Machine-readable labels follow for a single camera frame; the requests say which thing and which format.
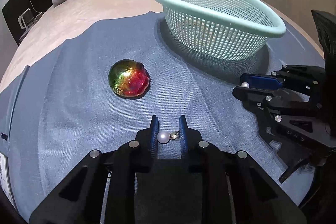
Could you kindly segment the pearl earring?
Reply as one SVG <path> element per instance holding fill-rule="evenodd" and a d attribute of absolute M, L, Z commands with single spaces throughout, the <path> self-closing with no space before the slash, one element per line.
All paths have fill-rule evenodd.
<path fill-rule="evenodd" d="M 249 83 L 247 83 L 247 82 L 243 82 L 243 83 L 241 83 L 240 86 L 241 86 L 241 87 L 244 87 L 244 88 L 249 88 Z"/>
<path fill-rule="evenodd" d="M 179 131 L 173 131 L 173 132 L 161 131 L 157 134 L 157 141 L 160 144 L 167 144 L 171 140 L 178 140 L 179 136 L 180 136 Z"/>

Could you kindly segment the mint green plastic basket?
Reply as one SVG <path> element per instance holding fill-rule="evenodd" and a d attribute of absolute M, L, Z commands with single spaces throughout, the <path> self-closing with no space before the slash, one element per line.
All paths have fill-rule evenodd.
<path fill-rule="evenodd" d="M 155 1 L 180 43 L 217 59 L 246 59 L 286 32 L 283 20 L 260 0 Z"/>

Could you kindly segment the iridescent glass dome paperweight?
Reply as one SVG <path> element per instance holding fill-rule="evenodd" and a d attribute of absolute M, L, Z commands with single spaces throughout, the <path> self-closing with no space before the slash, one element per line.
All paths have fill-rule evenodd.
<path fill-rule="evenodd" d="M 137 98 L 149 89 L 150 76 L 143 63 L 123 59 L 111 66 L 108 82 L 114 94 L 123 98 Z"/>

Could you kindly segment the blue grey cloth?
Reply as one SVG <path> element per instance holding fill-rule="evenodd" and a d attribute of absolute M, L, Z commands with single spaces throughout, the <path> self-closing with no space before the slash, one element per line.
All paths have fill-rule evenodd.
<path fill-rule="evenodd" d="M 123 59 L 143 63 L 150 87 L 123 98 L 108 82 Z M 171 34 L 162 14 L 100 20 L 25 67 L 1 92 L 1 152 L 18 213 L 33 210 L 91 150 L 113 151 L 157 116 L 162 131 L 179 117 L 203 139 L 234 153 L 246 150 L 278 180 L 284 161 L 259 135 L 261 123 L 232 95 L 243 73 L 271 73 L 285 64 L 323 67 L 314 47 L 292 26 L 244 60 L 192 51 Z"/>

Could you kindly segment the small dark blue cap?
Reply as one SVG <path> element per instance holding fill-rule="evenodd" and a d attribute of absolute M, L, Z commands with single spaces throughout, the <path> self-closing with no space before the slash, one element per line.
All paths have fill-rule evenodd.
<path fill-rule="evenodd" d="M 5 133 L 1 132 L 1 138 L 4 139 L 4 140 L 7 140 L 8 136 Z"/>

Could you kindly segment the beige bed blanket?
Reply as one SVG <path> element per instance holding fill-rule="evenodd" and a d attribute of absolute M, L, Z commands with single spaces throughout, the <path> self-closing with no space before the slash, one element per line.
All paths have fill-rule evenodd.
<path fill-rule="evenodd" d="M 79 36 L 95 22 L 138 16 L 150 11 L 162 12 L 163 9 L 155 0 L 68 0 L 50 7 L 16 50 L 1 79 L 1 90 L 5 90 L 25 66 L 33 65 L 66 39 Z"/>

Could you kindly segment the white bedside device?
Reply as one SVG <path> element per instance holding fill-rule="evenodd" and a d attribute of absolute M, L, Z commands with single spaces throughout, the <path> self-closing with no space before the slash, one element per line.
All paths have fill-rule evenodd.
<path fill-rule="evenodd" d="M 36 16 L 33 15 L 33 12 L 28 8 L 18 17 L 18 23 L 22 30 L 29 30 L 43 15 L 43 12 L 38 12 Z"/>

